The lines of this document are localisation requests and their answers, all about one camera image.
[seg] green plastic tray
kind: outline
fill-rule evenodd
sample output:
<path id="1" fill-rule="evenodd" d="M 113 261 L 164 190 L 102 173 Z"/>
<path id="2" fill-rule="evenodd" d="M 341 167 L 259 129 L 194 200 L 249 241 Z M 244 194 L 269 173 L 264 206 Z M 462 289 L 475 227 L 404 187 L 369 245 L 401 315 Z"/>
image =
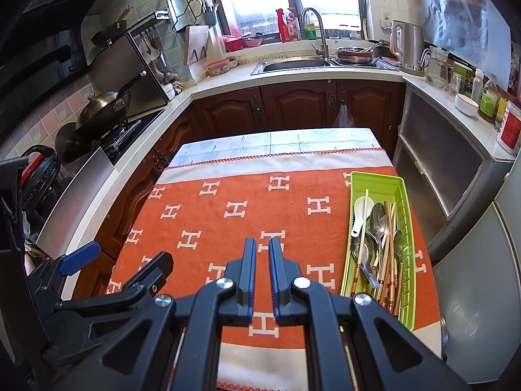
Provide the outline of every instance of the green plastic tray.
<path id="1" fill-rule="evenodd" d="M 344 278 L 340 294 L 349 297 L 353 284 L 354 271 L 356 270 L 356 260 L 351 257 L 351 227 L 354 222 L 353 205 L 357 198 L 365 195 L 365 190 L 369 190 L 369 197 L 375 203 L 396 204 L 398 228 L 404 237 L 403 260 L 403 288 L 402 288 L 402 311 L 400 322 L 407 329 L 413 330 L 414 316 L 416 311 L 416 264 L 414 260 L 414 237 L 413 223 L 411 220 L 411 210 L 409 200 L 405 191 L 405 183 L 398 176 L 379 175 L 377 173 L 351 172 L 351 209 L 350 222 L 347 242 L 347 252 L 345 259 Z M 356 291 L 361 292 L 366 284 L 365 277 L 360 273 L 360 279 L 356 286 Z"/>

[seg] red label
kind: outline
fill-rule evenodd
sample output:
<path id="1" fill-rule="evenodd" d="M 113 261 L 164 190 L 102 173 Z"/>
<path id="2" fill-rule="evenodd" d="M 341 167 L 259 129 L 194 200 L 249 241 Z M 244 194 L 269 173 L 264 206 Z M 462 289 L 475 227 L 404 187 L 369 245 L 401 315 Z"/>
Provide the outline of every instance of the red label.
<path id="1" fill-rule="evenodd" d="M 501 132 L 501 141 L 514 149 L 519 133 L 521 132 L 521 120 L 518 119 L 514 113 L 509 111 L 506 114 L 505 124 Z"/>

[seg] white bottle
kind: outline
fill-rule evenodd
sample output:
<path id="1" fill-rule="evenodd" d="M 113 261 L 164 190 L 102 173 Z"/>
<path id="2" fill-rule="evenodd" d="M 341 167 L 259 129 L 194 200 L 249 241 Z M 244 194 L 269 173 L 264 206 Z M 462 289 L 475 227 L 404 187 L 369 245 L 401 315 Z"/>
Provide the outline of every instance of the white bottle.
<path id="1" fill-rule="evenodd" d="M 483 77 L 485 73 L 481 69 L 476 69 L 476 76 L 472 82 L 471 100 L 479 104 L 483 93 Z"/>

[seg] orange tablecloth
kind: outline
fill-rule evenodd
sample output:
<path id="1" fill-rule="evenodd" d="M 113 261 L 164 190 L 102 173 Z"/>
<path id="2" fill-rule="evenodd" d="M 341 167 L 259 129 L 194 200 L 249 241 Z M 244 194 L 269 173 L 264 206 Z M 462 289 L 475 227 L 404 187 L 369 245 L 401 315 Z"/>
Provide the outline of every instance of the orange tablecloth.
<path id="1" fill-rule="evenodd" d="M 303 276 L 339 292 L 347 243 L 349 174 L 395 175 L 382 149 L 239 157 L 168 168 L 149 195 L 116 263 L 107 293 L 118 291 L 159 251 L 174 257 L 161 293 L 196 293 L 257 243 L 253 324 L 224 328 L 218 385 L 229 389 L 307 388 L 301 327 L 273 318 L 267 244 L 277 236 L 284 257 Z M 431 265 L 416 219 L 414 333 L 439 355 L 439 309 Z"/>

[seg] black range hood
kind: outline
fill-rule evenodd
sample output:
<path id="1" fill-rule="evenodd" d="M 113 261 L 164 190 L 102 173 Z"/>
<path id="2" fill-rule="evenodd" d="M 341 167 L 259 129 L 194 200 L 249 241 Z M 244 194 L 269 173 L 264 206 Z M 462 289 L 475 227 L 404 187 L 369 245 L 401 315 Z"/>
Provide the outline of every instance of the black range hood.
<path id="1" fill-rule="evenodd" d="M 0 49 L 0 143 L 87 71 L 81 24 L 96 0 L 31 0 Z"/>

